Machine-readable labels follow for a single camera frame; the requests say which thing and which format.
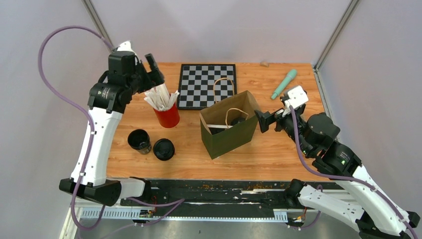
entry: green paper bag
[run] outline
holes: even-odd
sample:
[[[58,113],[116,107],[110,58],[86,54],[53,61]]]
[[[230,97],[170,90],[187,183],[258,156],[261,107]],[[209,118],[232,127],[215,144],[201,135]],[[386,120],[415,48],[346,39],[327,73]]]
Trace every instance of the green paper bag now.
[[[260,110],[258,103],[249,91],[245,91],[200,111],[202,142],[211,159],[252,140],[258,123],[255,110]],[[240,116],[247,120],[214,135],[207,126],[207,124],[227,125]]]

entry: teal object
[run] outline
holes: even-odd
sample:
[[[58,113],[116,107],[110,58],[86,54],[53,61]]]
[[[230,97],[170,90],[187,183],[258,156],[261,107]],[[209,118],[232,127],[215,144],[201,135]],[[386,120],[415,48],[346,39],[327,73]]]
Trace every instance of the teal object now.
[[[274,91],[273,95],[271,96],[271,99],[275,99],[281,92],[284,90],[284,88],[296,77],[298,74],[298,71],[296,69],[292,69],[287,73],[287,76],[284,78],[284,80],[279,84],[279,86]]]

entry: checkered board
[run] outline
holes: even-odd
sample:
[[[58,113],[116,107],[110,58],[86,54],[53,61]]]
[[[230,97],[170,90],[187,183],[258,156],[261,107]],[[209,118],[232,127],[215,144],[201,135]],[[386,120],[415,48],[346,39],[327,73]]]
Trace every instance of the checkered board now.
[[[215,85],[215,97],[212,92],[214,82],[227,77],[233,80],[221,80]],[[179,81],[177,108],[181,110],[201,110],[237,94],[236,68],[234,64],[182,64]]]

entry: bag handle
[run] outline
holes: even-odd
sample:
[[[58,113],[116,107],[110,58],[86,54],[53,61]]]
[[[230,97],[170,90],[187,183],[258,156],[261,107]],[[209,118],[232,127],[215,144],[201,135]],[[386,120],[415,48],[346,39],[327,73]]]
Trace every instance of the bag handle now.
[[[249,118],[249,114],[248,114],[248,113],[246,113],[245,111],[240,110],[240,109],[238,109],[238,108],[230,108],[230,109],[228,109],[228,110],[227,110],[227,112],[225,113],[225,126],[227,126],[227,128],[229,128],[229,127],[228,127],[228,123],[227,123],[227,117],[228,117],[228,112],[229,112],[230,110],[237,110],[237,111],[240,111],[240,112],[242,112],[242,113],[246,114],[246,119],[248,119],[248,118]]]
[[[220,78],[220,79],[218,79],[218,80],[216,80],[216,81],[214,82],[214,85],[213,85],[213,87],[212,87],[212,92],[214,93],[214,102],[215,102],[215,103],[217,103],[217,101],[215,100],[215,85],[217,84],[217,82],[219,82],[219,81],[221,81],[221,80],[229,80],[229,81],[231,82],[231,85],[233,86],[233,95],[234,95],[234,83],[233,83],[233,80],[232,80],[232,79],[230,79],[230,78],[227,78],[227,77]]]

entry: black cup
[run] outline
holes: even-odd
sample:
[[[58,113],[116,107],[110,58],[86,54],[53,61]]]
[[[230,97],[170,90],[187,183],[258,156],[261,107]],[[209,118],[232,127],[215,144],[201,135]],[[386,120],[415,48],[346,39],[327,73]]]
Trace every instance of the black cup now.
[[[132,133],[130,133],[127,137],[127,142],[129,143],[130,147],[142,154],[147,154],[151,151],[149,135],[143,129],[132,131]]]

